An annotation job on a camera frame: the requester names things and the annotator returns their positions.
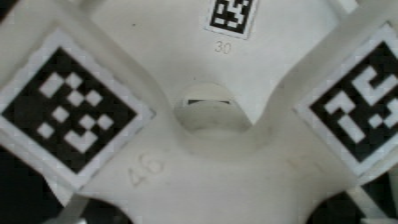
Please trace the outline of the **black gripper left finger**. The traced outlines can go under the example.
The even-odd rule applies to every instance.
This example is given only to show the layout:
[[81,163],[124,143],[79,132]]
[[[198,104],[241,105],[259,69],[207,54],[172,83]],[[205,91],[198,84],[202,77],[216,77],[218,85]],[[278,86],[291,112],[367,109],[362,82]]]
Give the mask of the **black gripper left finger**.
[[97,199],[79,195],[54,196],[61,209],[42,224],[132,224],[118,208]]

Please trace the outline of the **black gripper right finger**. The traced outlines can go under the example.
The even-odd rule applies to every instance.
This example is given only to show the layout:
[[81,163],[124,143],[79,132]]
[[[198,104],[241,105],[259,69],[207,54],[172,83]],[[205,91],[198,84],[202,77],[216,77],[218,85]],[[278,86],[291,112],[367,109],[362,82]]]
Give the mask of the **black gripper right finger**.
[[[363,185],[363,191],[379,206],[388,218],[398,218],[390,185],[385,181],[374,181]],[[305,224],[360,224],[365,217],[346,193],[337,194],[317,205]]]

